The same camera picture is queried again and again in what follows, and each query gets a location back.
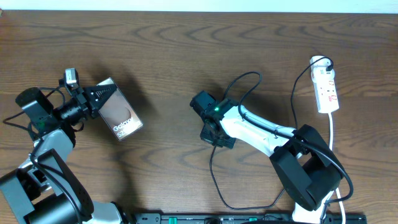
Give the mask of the Galaxy smartphone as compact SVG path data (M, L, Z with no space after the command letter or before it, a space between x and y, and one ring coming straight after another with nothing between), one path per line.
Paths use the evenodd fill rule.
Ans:
M99 113L118 141L127 138L144 125L118 87Z

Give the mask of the white power strip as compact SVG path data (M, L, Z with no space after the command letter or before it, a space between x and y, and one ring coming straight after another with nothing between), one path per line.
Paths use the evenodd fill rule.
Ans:
M327 114L338 110L339 102L334 80L335 71L331 60L316 55L310 59L310 65L318 112Z

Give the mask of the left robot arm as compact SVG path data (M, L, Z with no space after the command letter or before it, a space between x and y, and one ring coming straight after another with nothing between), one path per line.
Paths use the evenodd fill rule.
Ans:
M1 177L1 192L19 223L131 223L114 202L94 202L65 161L75 147L74 125L95 118L117 90L115 84L66 87L71 99L54 108L42 88L18 95L30 118L25 130L34 143L27 160Z

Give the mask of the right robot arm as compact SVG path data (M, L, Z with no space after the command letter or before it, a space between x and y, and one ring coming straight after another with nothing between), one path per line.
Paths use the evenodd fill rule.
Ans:
M217 101L199 92L190 107L204 123L200 137L213 147L234 147L242 140L271 161L284 190L295 202L295 222L321 223L332 194L348 175L319 132L303 125L280 126L248 111L241 103Z

